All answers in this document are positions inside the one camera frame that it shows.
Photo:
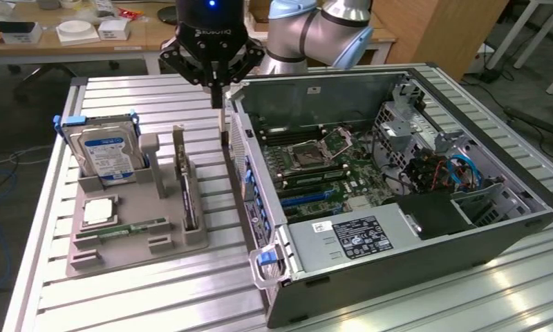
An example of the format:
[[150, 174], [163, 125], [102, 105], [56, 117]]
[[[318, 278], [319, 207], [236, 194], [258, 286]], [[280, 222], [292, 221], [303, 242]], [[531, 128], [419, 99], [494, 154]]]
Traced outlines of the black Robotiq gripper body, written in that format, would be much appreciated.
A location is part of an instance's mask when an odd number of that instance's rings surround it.
[[248, 34], [243, 1], [178, 1], [176, 37], [188, 53], [203, 62], [231, 66], [244, 54]]

